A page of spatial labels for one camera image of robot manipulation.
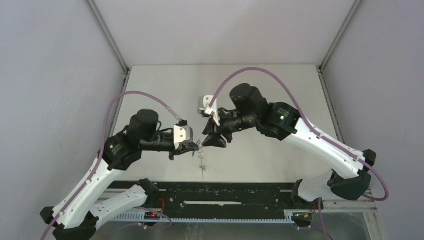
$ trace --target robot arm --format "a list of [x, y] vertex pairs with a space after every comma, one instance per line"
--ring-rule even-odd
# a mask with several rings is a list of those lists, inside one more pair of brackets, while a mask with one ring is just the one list
[[[212, 98], [213, 96], [208, 95], [201, 97], [199, 101], [199, 113], [209, 117], [203, 131], [207, 135], [203, 146], [226, 148], [227, 142], [231, 143], [233, 140], [233, 133], [256, 128], [261, 134], [296, 145], [331, 166], [332, 170], [322, 176], [298, 181], [293, 190], [295, 196], [312, 202], [322, 197], [323, 193], [332, 192], [347, 200], [357, 200], [368, 189], [371, 176], [357, 159], [372, 166], [376, 159], [373, 151], [359, 151], [344, 145], [311, 123], [320, 133], [317, 136], [306, 124], [306, 121], [310, 121], [303, 119], [297, 109], [283, 102], [268, 103], [256, 87], [247, 83], [236, 86], [230, 92], [230, 98], [236, 107], [234, 110], [218, 108], [216, 101], [210, 107]], [[340, 144], [357, 159], [334, 147], [324, 138]]]
[[[46, 224], [59, 215], [53, 225], [56, 239], [90, 239], [97, 229], [119, 214], [146, 202], [157, 201], [159, 190], [148, 179], [142, 179], [128, 191], [95, 204], [108, 186], [142, 157], [143, 151], [169, 152], [169, 159], [174, 160], [175, 155], [199, 149], [193, 143], [193, 130], [187, 121], [180, 121], [173, 128], [164, 130], [158, 129], [158, 123], [159, 115], [155, 111], [140, 110], [131, 118], [129, 125], [106, 140], [102, 159], [94, 160], [74, 190], [60, 204], [41, 211]], [[98, 161], [99, 167], [91, 180], [87, 180]], [[61, 212], [67, 203], [66, 210]]]

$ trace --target purple cable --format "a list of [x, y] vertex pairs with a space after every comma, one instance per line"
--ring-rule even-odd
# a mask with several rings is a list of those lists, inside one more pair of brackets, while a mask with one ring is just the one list
[[355, 154], [353, 154], [352, 152], [350, 152], [349, 150], [347, 150], [346, 148], [344, 148], [343, 146], [337, 144], [336, 142], [332, 141], [331, 139], [322, 136], [320, 132], [318, 132], [314, 127], [312, 127], [311, 123], [309, 122], [309, 120], [306, 118], [305, 113], [303, 112], [301, 106], [299, 105], [298, 101], [296, 101], [295, 97], [293, 96], [292, 92], [290, 92], [290, 90], [287, 88], [287, 86], [284, 84], [283, 81], [281, 81], [279, 79], [279, 77], [277, 77], [274, 73], [260, 68], [260, 67], [246, 67], [243, 69], [240, 69], [238, 71], [236, 71], [235, 73], [231, 74], [227, 79], [225, 79], [225, 81], [219, 86], [218, 90], [216, 90], [215, 94], [213, 95], [212, 100], [210, 101], [210, 106], [212, 106], [215, 102], [215, 100], [217, 99], [218, 95], [220, 94], [220, 92], [223, 90], [223, 88], [225, 87], [225, 85], [231, 80], [233, 79], [235, 76], [247, 72], [247, 71], [259, 71], [265, 74], [268, 74], [269, 76], [271, 76], [273, 79], [275, 79], [280, 85], [281, 87], [285, 90], [285, 92], [288, 94], [288, 96], [290, 97], [291, 101], [294, 103], [294, 105], [296, 106], [297, 110], [300, 113], [300, 116], [302, 117], [302, 119], [304, 120], [306, 126], [309, 128], [309, 130], [311, 130], [311, 132], [313, 132], [317, 137], [322, 138], [324, 141], [328, 142], [329, 144], [333, 145], [335, 148], [341, 150], [342, 152], [344, 152], [345, 154], [347, 154], [348, 156], [350, 156], [351, 158], [354, 159], [354, 161], [358, 161], [360, 162], [362, 165], [364, 165], [366, 168], [368, 168], [372, 173], [374, 173], [374, 175], [377, 177], [377, 179], [380, 181], [381, 185], [383, 186], [384, 189], [384, 197], [381, 198], [376, 198], [376, 197], [372, 197], [372, 196], [368, 196], [368, 195], [362, 195], [363, 197], [370, 199], [370, 200], [374, 200], [374, 201], [384, 201], [387, 200], [389, 198], [389, 188], [387, 187], [386, 183], [384, 182], [382, 176], [373, 168], [371, 167], [368, 163], [362, 161], [361, 159], [358, 159], [358, 156], [356, 156]]
[[167, 216], [167, 215], [165, 215], [165, 214], [163, 214], [161, 212], [153, 211], [151, 209], [148, 209], [148, 208], [145, 208], [145, 207], [142, 207], [142, 206], [136, 207], [136, 209], [142, 209], [142, 210], [144, 210], [146, 212], [150, 212], [150, 213], [161, 215], [162, 217], [164, 217], [167, 220], [169, 220], [169, 224], [166, 225], [166, 226], [147, 226], [147, 225], [144, 225], [144, 224], [142, 224], [140, 222], [138, 222], [138, 223], [130, 223], [130, 224], [124, 225], [124, 226], [122, 226], [122, 227], [120, 227], [118, 229], [115, 229], [115, 230], [113, 230], [111, 232], [98, 234], [98, 236], [102, 236], [102, 237], [110, 236], [110, 235], [112, 235], [112, 234], [114, 234], [116, 232], [119, 232], [119, 231], [121, 231], [123, 229], [129, 228], [129, 227], [133, 227], [133, 226], [143, 226], [144, 228], [148, 228], [148, 229], [167, 229], [167, 228], [171, 227], [172, 224], [173, 224], [172, 219], [169, 216]]
[[[104, 116], [104, 120], [103, 120], [103, 133], [102, 133], [102, 139], [101, 139], [100, 153], [98, 154], [97, 162], [96, 162], [93, 170], [91, 171], [90, 175], [88, 175], [88, 178], [87, 178], [88, 181], [91, 181], [92, 180], [92, 177], [94, 176], [94, 174], [96, 174], [96, 171], [99, 168], [100, 163], [101, 163], [101, 159], [103, 157], [103, 152], [105, 151], [105, 141], [106, 141], [107, 126], [108, 126], [108, 118], [109, 118], [109, 114], [111, 113], [112, 107], [114, 106], [114, 104], [120, 98], [122, 98], [122, 97], [124, 97], [126, 95], [130, 95], [130, 94], [142, 95], [142, 96], [148, 97], [150, 99], [153, 99], [156, 102], [160, 103], [162, 106], [164, 106], [178, 121], [181, 121], [182, 120], [181, 117], [178, 116], [178, 114], [176, 114], [166, 103], [164, 103], [159, 98], [157, 98], [157, 97], [155, 97], [153, 95], [150, 95], [148, 93], [145, 93], [145, 92], [142, 92], [142, 91], [127, 91], [127, 92], [124, 92], [124, 93], [120, 94], [119, 96], [115, 97], [112, 100], [112, 102], [110, 102], [109, 107], [107, 108], [107, 111], [106, 111], [106, 115]], [[48, 225], [48, 227], [45, 229], [43, 235], [41, 236], [41, 240], [46, 239], [47, 234], [49, 233], [50, 229], [52, 228], [52, 226], [56, 223], [56, 221], [60, 217], [60, 213], [64, 212], [69, 207], [69, 205], [71, 205], [71, 203], [75, 200], [75, 198], [77, 198], [77, 196], [83, 191], [83, 189], [86, 187], [86, 185], [87, 185], [87, 181], [85, 181], [78, 188], [78, 190], [70, 197], [70, 199], [63, 206], [63, 208], [60, 210], [60, 212], [53, 218], [53, 220], [50, 222], [50, 224]]]
[[327, 229], [326, 229], [326, 225], [324, 224], [324, 218], [323, 218], [323, 212], [321, 211], [321, 203], [323, 202], [323, 198], [322, 197], [320, 197], [319, 199], [318, 199], [318, 212], [319, 212], [319, 218], [321, 219], [321, 225], [322, 225], [322, 231], [324, 232], [324, 234], [325, 234], [325, 238], [327, 239], [327, 240], [329, 240], [331, 237], [330, 237], [330, 235], [328, 234], [328, 232], [327, 232]]

